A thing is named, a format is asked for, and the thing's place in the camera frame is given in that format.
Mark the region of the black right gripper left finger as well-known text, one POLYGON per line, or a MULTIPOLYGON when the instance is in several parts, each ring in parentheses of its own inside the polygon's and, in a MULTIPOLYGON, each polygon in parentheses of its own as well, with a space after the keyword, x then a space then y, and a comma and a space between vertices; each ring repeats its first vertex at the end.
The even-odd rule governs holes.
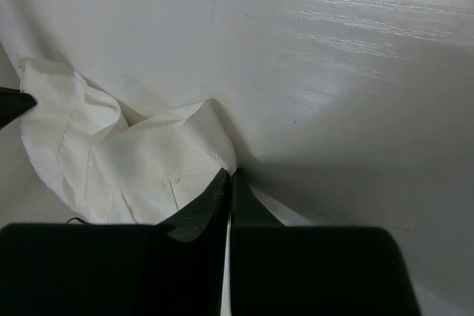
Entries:
POLYGON ((3 315, 219 315, 230 176, 161 223, 12 223, 3 315))

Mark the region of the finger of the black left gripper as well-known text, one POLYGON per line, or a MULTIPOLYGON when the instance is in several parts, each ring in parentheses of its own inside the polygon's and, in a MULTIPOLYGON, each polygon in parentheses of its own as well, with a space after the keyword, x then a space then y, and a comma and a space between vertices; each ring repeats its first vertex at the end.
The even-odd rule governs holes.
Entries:
POLYGON ((2 87, 0 89, 0 125, 1 129, 21 117, 37 105, 32 95, 21 90, 2 87))

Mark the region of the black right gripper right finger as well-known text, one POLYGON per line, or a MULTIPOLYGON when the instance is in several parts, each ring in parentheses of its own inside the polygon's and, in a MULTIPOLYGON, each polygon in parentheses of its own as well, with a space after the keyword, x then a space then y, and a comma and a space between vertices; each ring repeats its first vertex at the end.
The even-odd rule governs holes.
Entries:
POLYGON ((233 175, 233 315, 419 315, 401 250, 372 226, 286 226, 233 175))

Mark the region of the white skirt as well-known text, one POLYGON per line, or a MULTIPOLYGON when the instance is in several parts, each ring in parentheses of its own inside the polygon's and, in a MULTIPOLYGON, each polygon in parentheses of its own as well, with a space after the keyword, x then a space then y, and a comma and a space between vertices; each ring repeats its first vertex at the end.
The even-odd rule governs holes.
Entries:
POLYGON ((36 108, 21 139, 36 173, 93 223, 160 223, 232 174, 233 144, 206 101, 128 124, 117 100, 57 61, 23 58, 36 108))

